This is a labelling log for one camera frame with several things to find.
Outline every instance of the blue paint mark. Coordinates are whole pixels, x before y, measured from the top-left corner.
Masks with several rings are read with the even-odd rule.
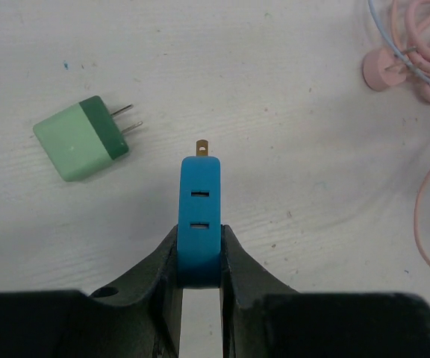
[[[324,190],[326,190],[326,182],[325,182],[325,181],[319,181],[319,182],[315,183],[315,184],[313,185],[313,188],[316,188],[317,186],[322,186],[322,188],[323,188]]]

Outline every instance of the clamp jaw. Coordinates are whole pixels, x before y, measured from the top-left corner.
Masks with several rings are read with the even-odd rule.
[[[214,160],[206,163],[216,167]],[[207,180],[213,183],[214,176]],[[194,190],[215,197],[216,184],[205,184],[197,182]],[[204,202],[187,205],[187,215],[154,252],[91,296],[0,293],[0,357],[176,358],[183,286],[219,287],[224,357],[430,357],[430,307],[421,298],[299,294],[250,257],[228,225],[215,227]],[[191,227],[195,233],[181,237],[190,223],[208,227]],[[207,234],[211,228],[219,236]],[[200,246],[184,242],[206,237],[218,245],[197,251]],[[194,252],[204,259],[193,260]]]

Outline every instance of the pink cable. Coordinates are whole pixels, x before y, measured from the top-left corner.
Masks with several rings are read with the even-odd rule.
[[[391,9],[391,35],[397,48],[415,48],[415,51],[408,52],[411,62],[430,78],[430,45],[421,39],[421,33],[430,26],[430,15],[419,24],[416,23],[416,11],[421,4],[430,4],[430,0],[412,1],[405,12],[405,29],[407,34],[406,44],[403,45],[396,27],[398,0],[393,0]],[[430,86],[423,82],[420,86],[420,93],[430,102]]]
[[[420,205],[423,193],[424,193],[424,189],[426,188],[429,180],[430,180],[430,169],[427,172],[426,176],[424,177],[423,183],[421,184],[421,187],[419,188],[419,191],[417,192],[416,204],[414,205],[414,239],[416,241],[416,246],[417,246],[417,249],[419,250],[419,253],[423,257],[424,261],[430,267],[430,259],[427,256],[427,253],[424,251],[423,245],[421,243],[421,235],[419,232],[419,205]]]

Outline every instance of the pink charging cable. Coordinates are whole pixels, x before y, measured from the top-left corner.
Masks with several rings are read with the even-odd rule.
[[[430,267],[430,259],[423,248],[423,245],[421,242],[421,234],[419,232],[419,205],[424,193],[424,189],[427,187],[427,183],[429,182],[429,179],[430,179],[430,169],[427,172],[426,177],[424,178],[423,183],[421,184],[421,187],[417,191],[416,204],[414,205],[414,239],[416,240],[417,250],[419,250],[419,253],[423,257],[424,261]]]
[[[421,71],[428,81],[430,79],[430,45],[421,39],[421,33],[430,26],[430,15],[416,22],[416,13],[421,4],[430,4],[430,0],[411,1],[405,11],[405,30],[407,35],[406,44],[403,45],[399,31],[396,26],[398,16],[398,0],[393,0],[390,17],[390,29],[393,44],[402,49],[402,54],[414,64],[415,71]],[[382,91],[388,87],[404,82],[407,74],[412,71],[405,64],[405,60],[395,56],[388,48],[371,51],[365,58],[363,64],[364,78],[373,90]],[[430,84],[421,80],[420,94],[430,103]]]

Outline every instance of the power adapter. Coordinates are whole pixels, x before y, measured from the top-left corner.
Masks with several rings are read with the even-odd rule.
[[[109,113],[95,95],[36,124],[33,132],[61,178],[83,180],[128,153],[124,134],[142,122],[121,131],[114,118],[131,108]]]

